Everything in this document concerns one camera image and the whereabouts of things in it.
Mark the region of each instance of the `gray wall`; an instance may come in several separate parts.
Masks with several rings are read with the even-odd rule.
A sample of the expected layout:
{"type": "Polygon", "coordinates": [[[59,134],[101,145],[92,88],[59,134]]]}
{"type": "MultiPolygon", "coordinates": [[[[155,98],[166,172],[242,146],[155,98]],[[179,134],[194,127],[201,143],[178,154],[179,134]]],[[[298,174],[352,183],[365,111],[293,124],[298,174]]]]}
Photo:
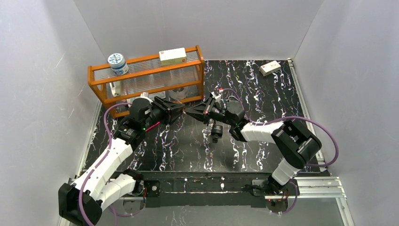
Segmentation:
{"type": "Polygon", "coordinates": [[[0,3],[0,222],[54,226],[87,146],[104,57],[72,0],[0,3]]]}
{"type": "Polygon", "coordinates": [[[206,59],[293,57],[323,0],[76,0],[108,56],[199,45],[206,59]]]}
{"type": "Polygon", "coordinates": [[[398,1],[326,0],[294,60],[311,117],[338,140],[330,170],[356,225],[399,221],[398,12],[398,1]]]}

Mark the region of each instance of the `jar lid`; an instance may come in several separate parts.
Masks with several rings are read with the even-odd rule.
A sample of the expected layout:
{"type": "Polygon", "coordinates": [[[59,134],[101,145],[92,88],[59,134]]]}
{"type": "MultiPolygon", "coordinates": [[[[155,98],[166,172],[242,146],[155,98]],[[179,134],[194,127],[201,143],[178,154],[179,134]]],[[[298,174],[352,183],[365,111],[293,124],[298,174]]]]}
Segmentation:
{"type": "Polygon", "coordinates": [[[120,67],[125,64],[125,58],[120,53],[114,53],[108,57],[108,63],[111,67],[120,67]]]}

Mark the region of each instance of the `cardboard box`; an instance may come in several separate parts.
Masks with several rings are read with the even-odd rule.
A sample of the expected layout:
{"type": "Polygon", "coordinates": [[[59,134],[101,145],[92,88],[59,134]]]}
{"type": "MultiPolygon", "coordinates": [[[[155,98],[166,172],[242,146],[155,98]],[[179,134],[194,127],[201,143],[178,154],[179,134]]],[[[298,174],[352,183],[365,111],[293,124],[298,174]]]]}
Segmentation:
{"type": "Polygon", "coordinates": [[[181,64],[187,61],[184,48],[170,49],[160,52],[161,66],[181,64]]]}
{"type": "Polygon", "coordinates": [[[277,61],[272,61],[268,64],[262,65],[259,68],[259,71],[263,74],[263,76],[266,76],[268,74],[271,74],[273,72],[276,72],[280,70],[281,66],[277,61]]]}

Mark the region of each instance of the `black marble tabletop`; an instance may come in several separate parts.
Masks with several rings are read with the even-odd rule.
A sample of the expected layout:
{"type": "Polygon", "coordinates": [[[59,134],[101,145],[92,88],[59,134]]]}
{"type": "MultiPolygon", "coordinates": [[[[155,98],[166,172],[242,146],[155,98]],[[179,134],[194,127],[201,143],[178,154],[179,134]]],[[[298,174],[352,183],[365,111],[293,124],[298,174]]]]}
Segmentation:
{"type": "MultiPolygon", "coordinates": [[[[265,77],[259,66],[269,60],[206,61],[205,96],[219,88],[235,90],[243,101],[247,115],[254,121],[270,121],[283,116],[303,116],[299,97],[287,61],[278,61],[281,70],[265,77]]],[[[232,93],[223,92],[223,99],[232,93]]],[[[103,113],[97,121],[87,169],[106,148],[108,137],[103,124],[103,113]]],[[[108,119],[114,131],[116,120],[108,119]]],[[[147,132],[142,144],[118,168],[125,170],[160,171],[259,171],[273,172],[282,159],[274,144],[266,142],[238,142],[223,127],[223,138],[218,143],[209,139],[207,126],[183,114],[173,125],[160,125],[147,132]]],[[[318,172],[319,168],[306,171],[318,172]]]]}

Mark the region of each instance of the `blue and white jar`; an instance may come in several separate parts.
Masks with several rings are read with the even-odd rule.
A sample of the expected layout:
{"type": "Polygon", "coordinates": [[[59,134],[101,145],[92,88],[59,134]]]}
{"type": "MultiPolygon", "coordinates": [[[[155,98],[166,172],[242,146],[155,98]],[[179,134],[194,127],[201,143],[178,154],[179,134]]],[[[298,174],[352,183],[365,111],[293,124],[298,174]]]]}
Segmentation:
{"type": "Polygon", "coordinates": [[[108,57],[108,63],[110,64],[111,69],[115,73],[115,75],[123,75],[129,71],[126,60],[120,53],[111,54],[108,57]]]}

